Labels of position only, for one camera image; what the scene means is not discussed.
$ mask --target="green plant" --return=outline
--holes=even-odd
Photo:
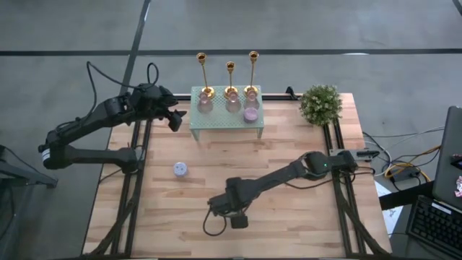
[[[303,94],[301,101],[300,112],[311,124],[323,126],[341,118],[341,99],[335,86],[314,85]]]

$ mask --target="gold candle holder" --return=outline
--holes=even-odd
[[[229,97],[229,93],[230,92],[236,92],[237,93],[237,88],[233,87],[232,86],[232,71],[234,70],[234,67],[235,67],[235,64],[234,62],[232,61],[228,61],[226,63],[226,69],[228,70],[228,72],[230,73],[230,85],[228,87],[225,88],[225,98],[228,99]]]
[[[213,98],[215,96],[215,90],[213,87],[209,87],[207,84],[207,78],[205,76],[205,59],[207,58],[207,55],[205,53],[197,53],[196,55],[197,60],[199,63],[202,65],[202,72],[204,73],[204,82],[205,82],[205,88],[202,89],[202,92],[207,94],[207,97]]]
[[[253,86],[253,70],[255,69],[255,63],[257,62],[258,52],[251,51],[248,54],[248,56],[250,57],[250,62],[252,63],[252,74],[250,75],[250,85],[248,85],[247,87],[244,88],[245,96],[247,96],[247,92],[249,90],[253,90],[253,91],[255,91],[255,93],[258,94],[258,89],[255,86]]]

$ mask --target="wooden tabletop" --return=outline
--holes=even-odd
[[[341,97],[344,109],[340,123],[345,147],[363,148],[353,96],[342,94]],[[233,230],[228,224],[228,229],[218,237],[202,231],[208,211],[206,202],[225,192],[227,178],[258,178],[286,166],[305,152],[326,152],[322,128],[308,124],[300,116],[299,105],[297,101],[265,101],[262,139],[256,138],[255,130],[202,131],[200,142],[196,142],[188,129],[188,115],[176,133],[168,128],[167,121],[155,121],[132,256],[344,256],[332,183],[308,190],[280,185],[262,193],[252,203],[247,211],[249,226],[246,229]],[[181,102],[176,109],[189,110],[189,102]],[[129,126],[115,127],[109,148],[126,147],[132,130]],[[186,177],[174,176],[176,162],[188,165]],[[116,166],[106,165],[102,177],[114,170]],[[318,182],[300,179],[291,183],[311,186]],[[122,183],[120,173],[100,184],[84,253],[94,249],[115,222]],[[377,242],[391,251],[372,176],[357,175],[353,185],[361,221]],[[206,228],[210,233],[217,233],[223,224],[221,217],[211,216]],[[349,229],[356,248],[351,223]],[[122,250],[124,233],[121,237]]]

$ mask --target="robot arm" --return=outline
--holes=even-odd
[[[322,152],[308,152],[288,166],[256,180],[228,178],[225,193],[211,198],[208,204],[215,216],[230,217],[232,228],[246,228],[248,220],[245,216],[245,209],[263,191],[295,178],[315,181],[324,178],[331,170],[354,172],[356,169],[357,164],[349,151],[343,151],[330,157]]]
[[[88,116],[48,132],[45,144],[38,147],[43,165],[47,169],[65,168],[73,163],[114,163],[123,172],[136,170],[138,158],[131,148],[118,151],[94,151],[75,149],[69,144],[103,127],[119,124],[130,125],[133,121],[167,118],[168,126],[177,131],[185,111],[169,111],[177,105],[173,94],[162,86],[141,84],[132,94],[126,93],[100,103]]]

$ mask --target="concrete floor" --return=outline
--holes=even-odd
[[[129,50],[142,4],[0,1],[0,51]],[[140,49],[460,48],[461,23],[451,0],[153,1]],[[34,188],[18,259],[71,257],[82,249],[101,166],[45,170],[37,146],[55,125],[83,116],[90,108],[87,60],[121,80],[128,57],[0,57],[0,143],[59,178],[55,189]],[[193,56],[138,57],[132,84],[146,81],[150,61],[160,68],[159,83],[175,93],[202,84]],[[247,84],[247,56],[210,56],[209,83],[227,81],[226,61],[237,64],[235,84]],[[442,126],[448,106],[460,105],[460,64],[461,55],[261,56],[256,84],[265,92],[338,85],[340,92],[354,94],[364,131],[403,134]],[[99,102],[119,91],[119,86],[98,76],[96,84]],[[75,146],[104,149],[109,134],[109,129],[97,131]],[[417,137],[390,152],[394,157],[419,153],[438,145],[441,134]],[[395,139],[379,142],[387,147]],[[381,162],[373,165],[379,168]],[[435,167],[432,163],[422,170],[434,178]],[[405,222],[403,216],[398,226]],[[405,254],[395,239],[393,250]],[[414,253],[418,248],[410,251],[412,256],[426,256]]]

